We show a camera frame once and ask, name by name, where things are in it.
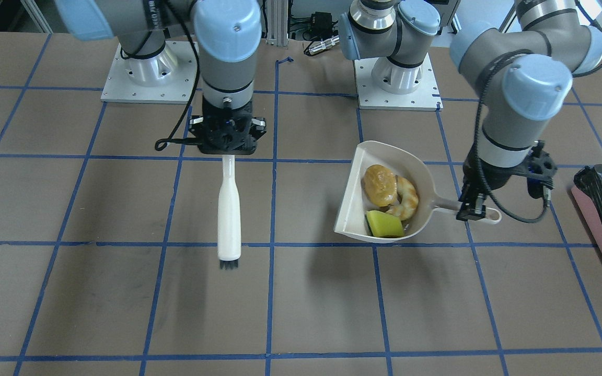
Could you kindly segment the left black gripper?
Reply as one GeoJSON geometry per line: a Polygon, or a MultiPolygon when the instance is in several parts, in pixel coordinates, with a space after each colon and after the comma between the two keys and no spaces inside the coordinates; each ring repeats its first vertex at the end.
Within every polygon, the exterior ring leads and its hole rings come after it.
{"type": "Polygon", "coordinates": [[[495,191],[505,186],[512,176],[526,176],[523,163],[510,168],[497,167],[480,159],[473,151],[469,152],[462,169],[464,178],[456,219],[465,222],[487,217],[487,207],[484,204],[487,189],[484,181],[490,190],[495,191]]]}

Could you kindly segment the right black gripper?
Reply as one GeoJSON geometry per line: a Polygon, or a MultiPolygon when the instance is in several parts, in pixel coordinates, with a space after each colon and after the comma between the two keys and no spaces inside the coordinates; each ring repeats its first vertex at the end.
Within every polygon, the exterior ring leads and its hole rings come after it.
{"type": "Polygon", "coordinates": [[[203,99],[201,116],[190,121],[189,145],[209,155],[252,155],[267,132],[266,119],[253,116],[252,109],[251,101],[234,109],[229,102],[216,107],[203,99]]]}

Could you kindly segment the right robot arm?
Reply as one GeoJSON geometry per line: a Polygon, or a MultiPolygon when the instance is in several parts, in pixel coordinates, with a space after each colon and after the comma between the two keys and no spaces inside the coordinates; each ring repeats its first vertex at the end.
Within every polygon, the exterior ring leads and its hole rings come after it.
{"type": "Polygon", "coordinates": [[[167,85],[179,76],[181,57],[170,45],[189,43],[188,98],[169,136],[170,144],[195,146],[206,155],[252,155],[266,133],[264,117],[253,114],[257,51],[261,40],[258,1],[56,1],[75,38],[117,38],[119,60],[138,87],[167,85]]]}

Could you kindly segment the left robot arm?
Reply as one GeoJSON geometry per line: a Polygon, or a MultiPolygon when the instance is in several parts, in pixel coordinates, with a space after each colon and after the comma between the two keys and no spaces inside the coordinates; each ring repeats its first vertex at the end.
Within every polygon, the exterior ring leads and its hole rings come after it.
{"type": "MultiPolygon", "coordinates": [[[[495,198],[512,176],[526,178],[528,193],[550,207],[557,165],[540,140],[572,88],[574,78],[602,69],[602,29],[579,22],[573,1],[516,1],[522,30],[504,33],[488,23],[463,26],[449,55],[478,96],[473,142],[464,162],[456,218],[485,220],[490,197],[499,210],[523,223],[495,198]]],[[[353,1],[339,17],[341,50],[348,60],[377,58],[375,79],[387,92],[395,76],[421,70],[440,29],[437,9],[425,1],[353,1]]]]}

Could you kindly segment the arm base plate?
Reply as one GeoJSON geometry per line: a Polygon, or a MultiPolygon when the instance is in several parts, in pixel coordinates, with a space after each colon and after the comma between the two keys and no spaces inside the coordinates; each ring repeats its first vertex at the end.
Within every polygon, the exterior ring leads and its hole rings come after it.
{"type": "Polygon", "coordinates": [[[184,104],[190,98],[196,58],[187,41],[167,41],[165,49],[145,60],[124,59],[115,53],[103,102],[134,104],[184,104]]]}
{"type": "Polygon", "coordinates": [[[413,68],[396,66],[386,57],[353,64],[360,109],[440,111],[444,107],[428,54],[421,66],[413,68]]]}

